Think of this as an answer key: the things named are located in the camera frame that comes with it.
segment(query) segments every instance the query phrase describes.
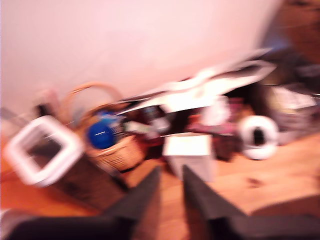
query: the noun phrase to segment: basket handle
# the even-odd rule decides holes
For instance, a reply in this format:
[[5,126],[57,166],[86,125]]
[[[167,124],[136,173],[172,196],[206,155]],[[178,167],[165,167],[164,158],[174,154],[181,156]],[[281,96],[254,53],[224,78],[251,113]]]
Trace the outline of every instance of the basket handle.
[[85,89],[92,88],[92,87],[104,89],[106,92],[108,92],[108,94],[112,96],[112,99],[114,101],[123,99],[123,96],[121,95],[121,93],[116,88],[114,88],[109,84],[98,82],[98,81],[87,82],[85,84],[82,84],[76,87],[74,90],[69,92],[69,94],[62,100],[62,104],[60,105],[60,111],[59,111],[60,112],[59,119],[62,123],[64,123],[65,125],[68,125],[73,120],[70,109],[71,109],[73,100],[75,98],[75,95]]

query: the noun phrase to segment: white wall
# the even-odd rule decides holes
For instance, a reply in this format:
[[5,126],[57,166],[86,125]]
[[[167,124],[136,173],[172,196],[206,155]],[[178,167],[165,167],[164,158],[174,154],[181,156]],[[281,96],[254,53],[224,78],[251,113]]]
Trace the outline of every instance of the white wall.
[[254,48],[279,0],[2,0],[1,105],[89,80],[129,97]]

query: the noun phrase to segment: blue ball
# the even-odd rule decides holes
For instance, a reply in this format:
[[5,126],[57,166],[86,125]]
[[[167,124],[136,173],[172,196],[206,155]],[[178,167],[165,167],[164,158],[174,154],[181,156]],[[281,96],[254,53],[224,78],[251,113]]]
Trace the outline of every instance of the blue ball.
[[90,126],[87,135],[91,144],[97,149],[107,149],[116,144],[116,137],[111,128],[102,121]]

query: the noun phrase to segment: white roll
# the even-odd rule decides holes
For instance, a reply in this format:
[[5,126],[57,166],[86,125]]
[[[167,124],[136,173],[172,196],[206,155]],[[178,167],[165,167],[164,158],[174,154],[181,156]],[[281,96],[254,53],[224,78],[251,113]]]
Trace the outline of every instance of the white roll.
[[238,132],[242,140],[242,152],[248,158],[270,158],[278,147],[278,126],[269,117],[247,116],[239,123]]

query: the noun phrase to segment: white plastic frame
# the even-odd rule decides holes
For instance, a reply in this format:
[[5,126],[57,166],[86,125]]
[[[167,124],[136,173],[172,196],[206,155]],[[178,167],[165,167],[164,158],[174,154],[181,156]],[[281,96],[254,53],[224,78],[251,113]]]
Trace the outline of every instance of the white plastic frame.
[[[61,146],[42,169],[26,148],[34,146],[43,134]],[[26,185],[46,187],[57,182],[83,155],[81,139],[52,116],[42,116],[25,126],[5,148],[6,160]]]

